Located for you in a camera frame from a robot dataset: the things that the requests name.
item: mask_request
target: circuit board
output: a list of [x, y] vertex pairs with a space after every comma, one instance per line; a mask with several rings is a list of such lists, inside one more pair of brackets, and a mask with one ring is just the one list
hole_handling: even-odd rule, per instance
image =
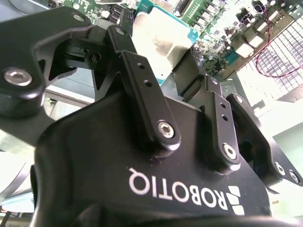
[[[106, 13], [109, 13], [108, 5], [100, 2], [111, 4], [110, 1], [115, 0], [43, 1], [53, 1], [56, 4], [73, 7], [85, 14], [94, 24], [96, 20], [106, 18], [108, 16]], [[141, 4], [139, 0], [116, 1], [124, 8], [136, 9], [135, 15], [143, 10], [139, 7]], [[252, 54], [248, 53], [246, 56], [239, 49], [246, 48], [253, 52], [257, 46], [252, 46], [252, 43], [258, 40], [257, 45], [260, 45], [266, 41], [265, 36], [260, 35], [265, 35], [267, 32], [264, 8], [272, 10], [274, 18], [283, 17], [279, 7], [272, 4], [275, 0], [150, 0], [150, 2], [185, 23], [192, 31], [198, 32], [194, 46], [200, 50], [202, 54], [200, 60], [209, 75], [215, 75], [225, 65], [233, 64], [239, 57], [246, 58]], [[258, 11], [256, 6], [260, 6], [261, 10]], [[274, 20], [271, 22], [273, 26], [277, 23]]]
[[[95, 0], [43, 0], [45, 3], [49, 4], [53, 2], [54, 6], [67, 6], [77, 9], [84, 15], [86, 15], [95, 24], [96, 20], [101, 18], [107, 18], [109, 15], [109, 6], [107, 4], [97, 4]], [[117, 0], [119, 3], [126, 3], [124, 0]]]

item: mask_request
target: capacitor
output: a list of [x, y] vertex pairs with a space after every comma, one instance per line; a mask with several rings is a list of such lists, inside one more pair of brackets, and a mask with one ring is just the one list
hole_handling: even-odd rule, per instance
[[214, 22], [216, 23], [216, 24], [221, 24], [222, 23], [222, 19], [221, 19], [221, 17], [215, 17], [215, 19], [214, 19]]
[[226, 9], [222, 9], [220, 11], [220, 14], [223, 16], [223, 17], [226, 17], [227, 16], [227, 10]]
[[74, 9], [80, 9], [80, 5], [79, 5], [78, 3], [74, 3], [74, 4], [72, 5], [72, 7], [73, 7]]
[[230, 32], [230, 30], [226, 29], [226, 30], [225, 30], [225, 33], [226, 33], [226, 36], [227, 36], [228, 38], [231, 38], [231, 37], [232, 37], [232, 33]]
[[285, 7], [286, 6], [286, 1], [285, 0], [279, 0], [279, 5], [281, 7]]
[[201, 37], [202, 39], [209, 40], [209, 35], [206, 32], [202, 33]]
[[250, 14], [248, 16], [248, 19], [250, 20], [251, 23], [255, 23], [256, 22], [256, 19], [255, 19], [255, 17], [252, 14]]
[[252, 5], [254, 7], [254, 10], [257, 12], [257, 13], [262, 13], [265, 11], [265, 6], [263, 5], [263, 3], [261, 1], [253, 1], [252, 2]]
[[231, 49], [231, 46], [229, 45], [229, 43], [227, 41], [224, 42], [224, 46], [227, 50]]
[[216, 31], [216, 28], [214, 27], [214, 25], [209, 25], [208, 29], [211, 33], [214, 33]]
[[245, 24], [246, 27], [251, 26], [250, 20], [248, 20], [248, 19], [244, 20], [243, 23]]

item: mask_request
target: electronic component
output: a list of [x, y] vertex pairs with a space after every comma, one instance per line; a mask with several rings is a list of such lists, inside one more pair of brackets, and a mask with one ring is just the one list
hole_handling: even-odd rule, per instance
[[249, 14], [248, 20], [250, 20], [250, 23], [251, 23], [251, 24], [256, 22], [255, 17], [254, 17], [253, 15], [251, 15], [251, 14]]
[[232, 33], [231, 33], [230, 30], [226, 29], [226, 30], [225, 30], [225, 33], [226, 33], [226, 36], [227, 36], [228, 38], [231, 38], [231, 37], [232, 37]]
[[278, 16], [281, 16], [281, 14], [274, 7], [270, 8], [267, 13], [270, 21], [275, 20]]
[[256, 12], [258, 12], [258, 13], [262, 13], [262, 12], [265, 11], [265, 6], [264, 6], [264, 4], [263, 4], [260, 0], [258, 0], [258, 1], [253, 1], [253, 2], [252, 2], [252, 5], [253, 5], [253, 7], [254, 7], [254, 10], [255, 10]]
[[281, 7], [285, 7], [286, 6], [286, 1], [285, 0], [279, 0], [278, 2], [279, 2], [279, 5]]
[[201, 16], [206, 19], [206, 20], [211, 20], [213, 18], [213, 16], [207, 12], [202, 12]]
[[232, 46], [235, 52], [241, 55], [243, 58], [247, 58], [254, 53], [254, 49], [249, 46], [241, 37], [238, 37], [232, 41]]
[[251, 26], [251, 22], [248, 19], [244, 20], [243, 24], [245, 24], [246, 27], [250, 27]]
[[223, 22], [223, 20], [220, 16], [215, 17], [213, 20], [214, 24], [221, 24], [222, 22]]
[[192, 2], [193, 1], [191, 0], [181, 0], [175, 10], [176, 16], [182, 16], [187, 11]]
[[208, 4], [206, 10], [213, 15], [219, 11], [216, 7], [212, 6], [211, 4]]
[[204, 19], [201, 18], [201, 17], [198, 17], [197, 23], [198, 23], [200, 26], [202, 26], [202, 27], [205, 27], [205, 26], [207, 25], [207, 21], [204, 20]]
[[96, 4], [121, 4], [126, 3], [126, 0], [94, 0]]
[[200, 31], [200, 30], [201, 30], [201, 26], [200, 26], [198, 23], [196, 23], [196, 22], [193, 23], [193, 28], [194, 28], [195, 30], [197, 30], [197, 31]]
[[231, 46], [229, 45], [229, 43], [227, 41], [224, 41], [224, 46], [227, 50], [231, 49]]
[[198, 36], [196, 30], [153, 2], [140, 2], [132, 39], [137, 52], [149, 60], [159, 84], [164, 82]]
[[258, 32], [261, 32], [263, 31], [264, 28], [267, 27], [267, 23], [262, 20], [262, 19], [259, 19], [256, 23], [255, 23], [255, 29], [258, 31]]
[[220, 7], [224, 4], [224, 2], [222, 0], [212, 0], [212, 4]]
[[238, 13], [238, 14], [236, 15], [236, 17], [237, 17], [238, 21], [239, 21], [241, 24], [245, 24], [245, 25], [247, 26], [247, 22], [246, 22], [246, 21], [247, 21], [249, 15], [250, 15], [250, 13], [247, 11], [247, 9], [242, 8], [242, 9], [241, 9], [241, 12]]
[[249, 45], [257, 48], [258, 46], [260, 46], [264, 41], [261, 37], [259, 37], [254, 30], [252, 29], [252, 27], [250, 27], [244, 34], [246, 40], [248, 41]]

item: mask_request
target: green circuit board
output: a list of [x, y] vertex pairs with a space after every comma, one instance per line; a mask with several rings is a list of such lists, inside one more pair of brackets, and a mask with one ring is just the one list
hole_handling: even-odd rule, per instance
[[74, 4], [78, 4], [81, 13], [85, 14], [91, 22], [94, 24], [97, 19], [101, 17], [100, 9], [101, 5], [95, 3], [91, 0], [62, 0], [65, 6], [73, 7]]
[[201, 11], [205, 8], [207, 0], [193, 0], [190, 8], [182, 17], [182, 20], [189, 25], [192, 25], [195, 22], [196, 18], [201, 14]]

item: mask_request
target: red wire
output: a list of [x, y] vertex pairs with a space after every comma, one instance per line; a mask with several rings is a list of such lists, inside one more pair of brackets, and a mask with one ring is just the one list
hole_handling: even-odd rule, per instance
[[260, 50], [260, 52], [258, 53], [257, 55], [257, 58], [256, 58], [256, 69], [258, 71], [258, 73], [260, 73], [261, 75], [263, 76], [266, 76], [266, 77], [274, 77], [274, 78], [280, 78], [280, 77], [285, 77], [285, 76], [288, 76], [294, 72], [297, 72], [299, 69], [303, 68], [303, 65], [299, 66], [298, 68], [288, 72], [288, 73], [285, 73], [285, 74], [282, 74], [282, 75], [279, 75], [279, 76], [273, 76], [273, 75], [267, 75], [267, 74], [264, 74], [263, 72], [260, 71], [259, 69], [259, 58], [261, 56], [261, 54], [266, 50], [266, 48], [270, 45], [271, 43], [271, 40], [270, 40], [270, 21], [269, 21], [269, 16], [268, 16], [268, 12], [267, 10], [265, 9], [264, 10], [266, 16], [267, 16], [267, 30], [268, 30], [268, 40], [267, 40], [267, 44]]

